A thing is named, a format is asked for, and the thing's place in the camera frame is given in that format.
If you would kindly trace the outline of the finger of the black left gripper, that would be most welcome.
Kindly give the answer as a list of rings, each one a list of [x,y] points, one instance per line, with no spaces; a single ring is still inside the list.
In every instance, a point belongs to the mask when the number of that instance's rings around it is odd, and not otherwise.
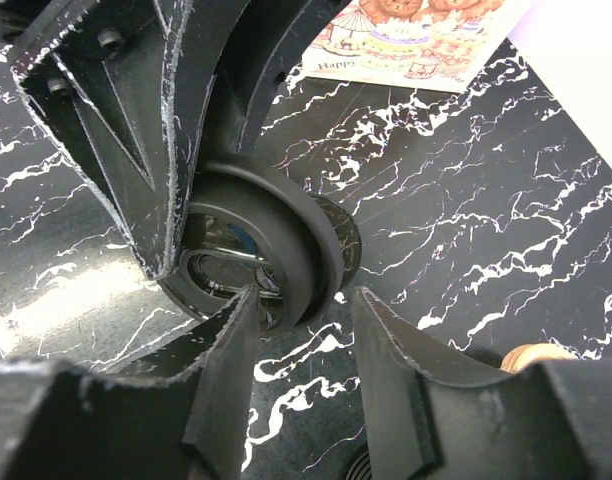
[[[144,274],[179,247],[195,134],[178,81],[189,1],[51,1],[18,37],[11,70],[33,119],[111,214]]]
[[[216,68],[205,153],[247,155],[282,82],[346,1],[252,1]]]

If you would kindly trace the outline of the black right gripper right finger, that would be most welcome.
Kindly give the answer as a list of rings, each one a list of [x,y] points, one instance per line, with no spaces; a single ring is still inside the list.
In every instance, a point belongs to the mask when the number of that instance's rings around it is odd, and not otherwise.
[[[365,287],[354,350],[376,479],[612,479],[612,359],[516,374],[395,314]]]

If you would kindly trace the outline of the black plastic cup lid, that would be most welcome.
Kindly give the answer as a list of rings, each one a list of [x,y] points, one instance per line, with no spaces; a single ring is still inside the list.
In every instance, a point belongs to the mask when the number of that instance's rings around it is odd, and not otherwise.
[[[344,274],[338,237],[317,202],[276,169],[236,154],[201,162],[177,264],[159,282],[196,319],[241,289],[212,279],[203,267],[209,257],[252,269],[265,335],[320,318]]]

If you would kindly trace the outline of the black cup stack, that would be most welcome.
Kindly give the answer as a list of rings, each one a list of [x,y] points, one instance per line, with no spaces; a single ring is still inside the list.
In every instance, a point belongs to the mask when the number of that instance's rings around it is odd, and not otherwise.
[[[357,452],[342,476],[343,480],[372,480],[372,468],[369,452],[362,450]]]

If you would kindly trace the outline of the cream bear paper bag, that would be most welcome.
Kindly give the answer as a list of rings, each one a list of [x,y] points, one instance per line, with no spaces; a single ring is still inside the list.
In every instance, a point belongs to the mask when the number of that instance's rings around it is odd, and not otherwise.
[[[523,0],[352,1],[304,52],[302,71],[461,93],[529,6]]]

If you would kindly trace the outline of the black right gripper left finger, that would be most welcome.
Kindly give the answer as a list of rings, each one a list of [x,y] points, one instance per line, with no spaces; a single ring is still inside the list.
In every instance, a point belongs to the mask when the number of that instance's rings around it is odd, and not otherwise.
[[[63,360],[0,359],[0,479],[237,479],[259,296],[105,375]]]

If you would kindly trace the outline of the single black paper cup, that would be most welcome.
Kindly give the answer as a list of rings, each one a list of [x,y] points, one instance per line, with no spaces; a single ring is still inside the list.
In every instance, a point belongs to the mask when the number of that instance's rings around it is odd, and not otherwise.
[[[341,289],[346,288],[356,276],[362,260],[362,240],[353,217],[338,203],[323,195],[312,195],[325,213],[338,239],[344,271]]]

